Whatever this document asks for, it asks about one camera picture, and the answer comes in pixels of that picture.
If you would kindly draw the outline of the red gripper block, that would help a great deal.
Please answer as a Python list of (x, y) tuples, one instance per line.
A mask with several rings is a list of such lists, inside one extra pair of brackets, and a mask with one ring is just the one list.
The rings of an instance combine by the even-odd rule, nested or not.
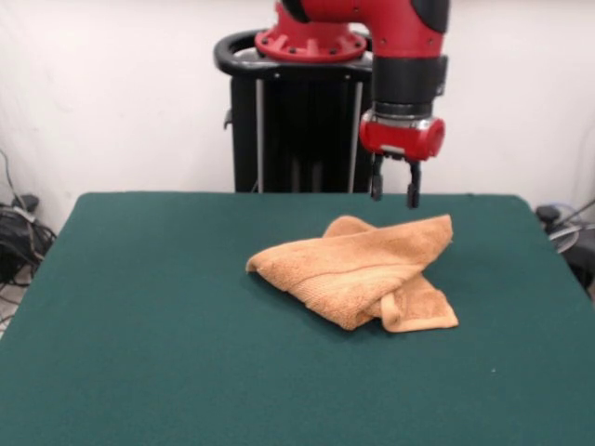
[(359, 136), (364, 148), (374, 153), (370, 177), (372, 200), (380, 201), (383, 195), (382, 155), (393, 156), (414, 161), (409, 163), (411, 179), (407, 188), (407, 207), (418, 208), (421, 184), (418, 161), (427, 161), (440, 152), (445, 138), (444, 120), (434, 117), (394, 120), (367, 111), (360, 122)]

